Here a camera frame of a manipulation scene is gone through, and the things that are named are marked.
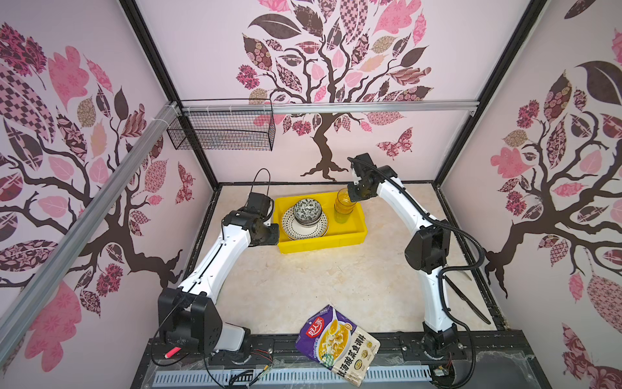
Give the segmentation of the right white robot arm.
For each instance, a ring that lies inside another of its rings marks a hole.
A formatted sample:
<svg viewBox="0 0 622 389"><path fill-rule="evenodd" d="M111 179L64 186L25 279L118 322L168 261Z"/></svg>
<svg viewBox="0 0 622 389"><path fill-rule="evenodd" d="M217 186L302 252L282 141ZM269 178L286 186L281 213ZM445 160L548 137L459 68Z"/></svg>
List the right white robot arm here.
<svg viewBox="0 0 622 389"><path fill-rule="evenodd" d="M353 182L348 184L349 198L355 202L383 199L411 235L404 256L408 265L418 272L423 292L423 348L430 358L439 360L458 341L456 322L448 314L446 287L439 277L447 264L451 232L421 207L390 166L377 167L367 153L348 160L353 176Z"/></svg>

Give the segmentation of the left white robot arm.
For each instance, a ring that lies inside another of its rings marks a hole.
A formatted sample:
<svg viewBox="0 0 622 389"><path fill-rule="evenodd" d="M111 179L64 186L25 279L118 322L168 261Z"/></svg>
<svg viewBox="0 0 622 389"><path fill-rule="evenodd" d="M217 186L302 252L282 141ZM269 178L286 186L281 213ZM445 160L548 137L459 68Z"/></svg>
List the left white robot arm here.
<svg viewBox="0 0 622 389"><path fill-rule="evenodd" d="M156 336L190 353L240 353L249 329L227 324L216 309L225 280L241 254L256 246L275 246L280 227L271 223L275 202L266 194L249 193L246 204L220 223L220 234L202 262L175 288L158 298Z"/></svg>

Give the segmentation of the yellow dotted plate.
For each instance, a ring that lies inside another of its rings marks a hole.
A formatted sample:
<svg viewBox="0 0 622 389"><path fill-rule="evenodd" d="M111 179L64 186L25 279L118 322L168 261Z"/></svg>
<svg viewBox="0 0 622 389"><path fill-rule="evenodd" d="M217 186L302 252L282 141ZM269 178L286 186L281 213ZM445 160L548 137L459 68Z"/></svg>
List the yellow dotted plate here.
<svg viewBox="0 0 622 389"><path fill-rule="evenodd" d="M314 225L302 225L294 216L294 208L290 207L282 216L281 227L284 233L293 241L320 238L327 233L329 220L327 215L323 213Z"/></svg>

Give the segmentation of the yellow translucent cup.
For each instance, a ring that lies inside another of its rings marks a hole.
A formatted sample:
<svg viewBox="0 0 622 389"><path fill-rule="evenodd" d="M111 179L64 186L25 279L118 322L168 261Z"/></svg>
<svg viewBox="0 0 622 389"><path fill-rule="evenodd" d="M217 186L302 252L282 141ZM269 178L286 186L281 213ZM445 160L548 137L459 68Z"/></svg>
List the yellow translucent cup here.
<svg viewBox="0 0 622 389"><path fill-rule="evenodd" d="M342 215L349 215L355 207L356 203L351 200L348 188L339 190L335 199L335 211Z"/></svg>

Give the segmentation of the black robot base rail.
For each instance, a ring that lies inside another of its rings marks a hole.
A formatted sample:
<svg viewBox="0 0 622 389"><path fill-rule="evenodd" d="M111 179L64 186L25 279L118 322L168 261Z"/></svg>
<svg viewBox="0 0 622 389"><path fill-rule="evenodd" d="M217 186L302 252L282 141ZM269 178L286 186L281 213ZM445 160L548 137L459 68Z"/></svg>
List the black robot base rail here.
<svg viewBox="0 0 622 389"><path fill-rule="evenodd" d="M458 345L450 348L440 360L428 358L423 348L423 332L377 332L381 343L373 366L427 366L429 383L371 384L364 388L432 388L432 372L445 366L449 375L441 381L459 381L471 365L471 353L476 353L476 369L467 383L469 388L549 388L536 355L524 334L518 330L474 331L471 337L462 335ZM280 368L325 368L301 354L295 346L295 335L252 335L240 353L212 352L209 354L182 351L171 361L164 359L168 347L159 340L148 342L131 387L152 388L159 371L207 371L243 369L266 373ZM343 385L315 385L293 388L348 388Z"/></svg>

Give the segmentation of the green patterned bowl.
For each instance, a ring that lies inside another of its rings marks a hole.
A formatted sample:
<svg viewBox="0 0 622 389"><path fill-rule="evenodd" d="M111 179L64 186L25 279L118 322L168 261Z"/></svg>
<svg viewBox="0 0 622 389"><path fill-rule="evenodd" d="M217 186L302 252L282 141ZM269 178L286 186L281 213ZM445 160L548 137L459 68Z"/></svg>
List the green patterned bowl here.
<svg viewBox="0 0 622 389"><path fill-rule="evenodd" d="M300 225L315 225L322 214L322 206L316 199L304 198L293 206L294 218Z"/></svg>

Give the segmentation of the green translucent cup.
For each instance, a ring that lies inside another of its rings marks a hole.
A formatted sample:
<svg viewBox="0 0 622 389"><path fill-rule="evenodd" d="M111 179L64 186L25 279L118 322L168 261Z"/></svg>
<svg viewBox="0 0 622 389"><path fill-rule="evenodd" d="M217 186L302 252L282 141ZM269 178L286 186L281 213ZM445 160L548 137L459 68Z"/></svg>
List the green translucent cup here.
<svg viewBox="0 0 622 389"><path fill-rule="evenodd" d="M342 213L335 210L335 221L339 224L345 224L351 217L351 213Z"/></svg>

